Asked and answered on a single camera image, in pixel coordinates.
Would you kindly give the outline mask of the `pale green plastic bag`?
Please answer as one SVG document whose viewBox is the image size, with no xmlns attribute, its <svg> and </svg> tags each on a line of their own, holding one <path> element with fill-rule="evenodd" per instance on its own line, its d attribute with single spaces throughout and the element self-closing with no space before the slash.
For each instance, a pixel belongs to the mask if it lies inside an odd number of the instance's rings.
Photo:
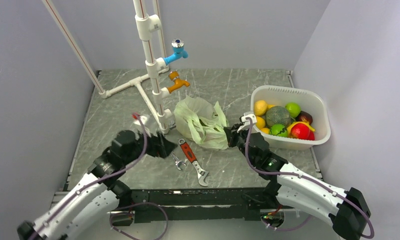
<svg viewBox="0 0 400 240">
<path fill-rule="evenodd" d="M 175 106 L 177 131 L 202 148 L 228 148 L 224 128 L 229 126 L 219 102 L 211 104 L 201 97 L 187 96 Z"/>
</svg>

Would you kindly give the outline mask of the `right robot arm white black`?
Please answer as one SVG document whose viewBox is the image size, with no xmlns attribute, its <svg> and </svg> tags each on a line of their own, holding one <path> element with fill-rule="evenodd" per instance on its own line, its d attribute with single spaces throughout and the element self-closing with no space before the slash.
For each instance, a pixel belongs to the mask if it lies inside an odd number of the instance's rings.
<svg viewBox="0 0 400 240">
<path fill-rule="evenodd" d="M 345 240 L 371 239 L 375 230 L 363 193 L 319 180 L 270 150 L 260 133 L 239 130 L 240 124 L 225 127 L 228 146 L 238 148 L 249 167 L 268 184 L 263 191 L 265 205 L 296 208 L 329 224 Z"/>
</svg>

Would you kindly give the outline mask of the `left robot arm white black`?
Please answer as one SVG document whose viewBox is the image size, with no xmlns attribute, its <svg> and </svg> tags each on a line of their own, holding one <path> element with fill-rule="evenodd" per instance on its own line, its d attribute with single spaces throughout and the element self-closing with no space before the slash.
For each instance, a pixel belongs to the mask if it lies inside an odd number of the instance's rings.
<svg viewBox="0 0 400 240">
<path fill-rule="evenodd" d="M 120 131 L 64 198 L 35 221 L 18 226 L 19 239 L 68 240 L 94 217 L 127 209 L 134 202 L 132 190 L 119 180 L 127 167 L 144 155 L 165 159 L 176 148 L 177 144 L 160 132 Z"/>
</svg>

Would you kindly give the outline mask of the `silver combination wrench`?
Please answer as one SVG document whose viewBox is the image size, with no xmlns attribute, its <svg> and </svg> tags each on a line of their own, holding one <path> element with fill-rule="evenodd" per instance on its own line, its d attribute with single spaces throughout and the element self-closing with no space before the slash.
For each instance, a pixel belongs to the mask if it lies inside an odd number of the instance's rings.
<svg viewBox="0 0 400 240">
<path fill-rule="evenodd" d="M 173 160 L 174 160 L 174 162 L 175 162 L 175 166 L 176 166 L 176 168 L 179 170 L 179 171 L 182 171 L 183 170 L 183 168 L 181 167 L 181 166 L 186 166 L 186 163 L 184 162 L 184 161 L 182 161 L 182 160 L 180 160 L 179 159 L 179 157 L 176 155 L 176 153 L 175 152 L 171 152 L 171 157 L 173 158 Z"/>
</svg>

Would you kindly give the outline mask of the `yellow lemon lower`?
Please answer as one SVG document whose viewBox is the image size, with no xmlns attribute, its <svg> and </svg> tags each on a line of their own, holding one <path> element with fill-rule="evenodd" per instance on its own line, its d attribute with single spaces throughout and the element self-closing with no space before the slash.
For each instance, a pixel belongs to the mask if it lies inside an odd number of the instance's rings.
<svg viewBox="0 0 400 240">
<path fill-rule="evenodd" d="M 266 121 L 265 121 L 262 117 L 256 116 L 256 120 L 257 120 L 257 122 L 256 122 L 256 127 L 257 127 L 259 130 L 261 130 L 261 129 L 263 129 L 263 128 L 266 127 Z"/>
</svg>

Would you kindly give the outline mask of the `yellow lemon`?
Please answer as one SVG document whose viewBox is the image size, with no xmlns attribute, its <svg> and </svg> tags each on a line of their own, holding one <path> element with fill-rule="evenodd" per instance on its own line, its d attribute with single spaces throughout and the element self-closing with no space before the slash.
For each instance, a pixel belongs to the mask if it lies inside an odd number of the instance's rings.
<svg viewBox="0 0 400 240">
<path fill-rule="evenodd" d="M 268 109 L 268 104 L 264 100 L 258 100 L 254 102 L 253 112 L 256 116 L 263 116 Z"/>
<path fill-rule="evenodd" d="M 257 120 L 257 122 L 256 122 L 256 127 L 257 127 L 259 130 L 261 130 L 261 129 L 263 129 L 263 128 L 266 127 L 266 121 L 265 121 L 262 117 L 256 116 L 256 120 Z"/>
</svg>

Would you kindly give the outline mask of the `yellow lemon upper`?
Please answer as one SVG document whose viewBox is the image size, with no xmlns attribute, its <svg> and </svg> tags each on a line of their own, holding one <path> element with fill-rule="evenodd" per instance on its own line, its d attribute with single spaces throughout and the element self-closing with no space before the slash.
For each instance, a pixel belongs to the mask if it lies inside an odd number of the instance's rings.
<svg viewBox="0 0 400 240">
<path fill-rule="evenodd" d="M 256 116 L 263 116 L 268 109 L 268 104 L 264 100 L 258 100 L 254 102 L 253 112 Z"/>
</svg>

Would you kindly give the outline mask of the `green striped ball fruit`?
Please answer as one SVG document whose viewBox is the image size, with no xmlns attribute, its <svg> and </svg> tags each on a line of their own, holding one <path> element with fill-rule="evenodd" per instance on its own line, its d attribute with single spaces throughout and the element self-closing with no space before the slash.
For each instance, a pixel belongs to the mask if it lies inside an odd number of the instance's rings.
<svg viewBox="0 0 400 240">
<path fill-rule="evenodd" d="M 283 124 L 275 124 L 270 127 L 269 133 L 273 136 L 277 137 L 285 137 L 287 138 L 289 136 L 289 132 L 287 128 Z"/>
</svg>

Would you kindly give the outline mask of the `yellow banana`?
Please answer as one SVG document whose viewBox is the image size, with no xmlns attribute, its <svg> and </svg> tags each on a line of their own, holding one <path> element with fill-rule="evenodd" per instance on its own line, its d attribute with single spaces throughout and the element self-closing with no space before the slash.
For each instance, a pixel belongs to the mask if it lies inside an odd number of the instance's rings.
<svg viewBox="0 0 400 240">
<path fill-rule="evenodd" d="M 295 126 L 297 126 L 297 125 L 306 126 L 306 127 L 308 127 L 308 129 L 309 129 L 310 131 L 312 131 L 312 132 L 315 132 L 315 131 L 316 131 L 309 123 L 304 122 L 304 121 L 296 121 L 296 122 L 292 123 L 291 125 L 289 125 L 289 126 L 287 127 L 288 132 L 291 133 L 292 129 L 293 129 Z"/>
</svg>

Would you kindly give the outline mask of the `red apple in basket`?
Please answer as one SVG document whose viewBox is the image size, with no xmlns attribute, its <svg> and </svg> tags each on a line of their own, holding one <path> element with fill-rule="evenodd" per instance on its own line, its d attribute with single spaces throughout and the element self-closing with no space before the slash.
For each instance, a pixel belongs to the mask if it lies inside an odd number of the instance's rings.
<svg viewBox="0 0 400 240">
<path fill-rule="evenodd" d="M 310 133 L 311 131 L 308 129 L 308 127 L 297 125 L 292 129 L 290 135 L 296 139 L 307 140 Z"/>
</svg>

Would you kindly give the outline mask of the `light green lime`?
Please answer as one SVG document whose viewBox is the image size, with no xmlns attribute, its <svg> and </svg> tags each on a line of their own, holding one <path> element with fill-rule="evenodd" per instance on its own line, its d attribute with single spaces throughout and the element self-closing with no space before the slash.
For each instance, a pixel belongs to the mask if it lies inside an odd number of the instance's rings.
<svg viewBox="0 0 400 240">
<path fill-rule="evenodd" d="M 292 118 L 296 118 L 301 111 L 301 107 L 295 102 L 289 102 L 285 105 L 285 109 L 289 112 Z"/>
</svg>

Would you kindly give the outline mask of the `orange faucet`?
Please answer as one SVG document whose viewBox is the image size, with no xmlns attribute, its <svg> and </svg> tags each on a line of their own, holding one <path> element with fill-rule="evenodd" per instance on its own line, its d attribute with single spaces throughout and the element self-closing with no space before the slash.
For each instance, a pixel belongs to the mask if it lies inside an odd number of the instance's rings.
<svg viewBox="0 0 400 240">
<path fill-rule="evenodd" d="M 190 86 L 190 83 L 187 80 L 183 80 L 180 78 L 180 75 L 177 71 L 171 71 L 168 77 L 171 81 L 173 81 L 173 86 L 167 87 L 170 94 L 180 89 L 181 87 Z"/>
</svg>

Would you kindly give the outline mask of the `dark red plum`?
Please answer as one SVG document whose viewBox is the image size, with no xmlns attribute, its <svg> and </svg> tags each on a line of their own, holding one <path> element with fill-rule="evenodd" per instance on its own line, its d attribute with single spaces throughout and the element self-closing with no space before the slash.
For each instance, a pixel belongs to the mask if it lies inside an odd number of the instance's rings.
<svg viewBox="0 0 400 240">
<path fill-rule="evenodd" d="M 300 113 L 296 117 L 297 122 L 305 122 L 309 125 L 313 123 L 313 117 L 311 114 L 305 112 L 305 111 L 300 111 Z"/>
</svg>

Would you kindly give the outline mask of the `red handled adjustable wrench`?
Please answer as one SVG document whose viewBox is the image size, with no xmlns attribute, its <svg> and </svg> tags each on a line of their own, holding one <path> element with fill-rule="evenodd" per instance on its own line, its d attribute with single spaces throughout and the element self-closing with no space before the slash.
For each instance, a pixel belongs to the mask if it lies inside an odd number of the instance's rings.
<svg viewBox="0 0 400 240">
<path fill-rule="evenodd" d="M 191 149 L 191 147 L 189 146 L 189 144 L 187 143 L 186 140 L 184 140 L 184 139 L 181 138 L 178 142 L 179 142 L 179 145 L 180 145 L 180 147 L 181 147 L 183 153 L 185 154 L 186 158 L 189 160 L 189 162 L 190 162 L 190 163 L 194 166 L 194 168 L 196 169 L 196 171 L 197 171 L 197 178 L 198 178 L 198 182 L 199 182 L 200 186 L 202 186 L 202 187 L 208 187 L 209 185 L 206 183 L 205 179 L 206 179 L 206 177 L 208 176 L 208 173 L 209 173 L 209 172 L 206 171 L 206 170 L 204 170 L 204 169 L 200 166 L 200 164 L 199 164 L 199 162 L 198 162 L 198 160 L 197 160 L 197 158 L 196 158 L 196 156 L 195 156 L 193 150 Z"/>
</svg>

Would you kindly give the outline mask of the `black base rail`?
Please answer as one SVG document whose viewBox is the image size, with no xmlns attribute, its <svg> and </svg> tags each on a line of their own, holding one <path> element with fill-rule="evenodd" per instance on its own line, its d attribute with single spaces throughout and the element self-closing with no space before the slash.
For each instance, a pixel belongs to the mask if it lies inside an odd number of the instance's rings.
<svg viewBox="0 0 400 240">
<path fill-rule="evenodd" d="M 134 189 L 115 213 L 129 213 L 135 223 L 244 219 L 284 209 L 264 187 Z"/>
</svg>

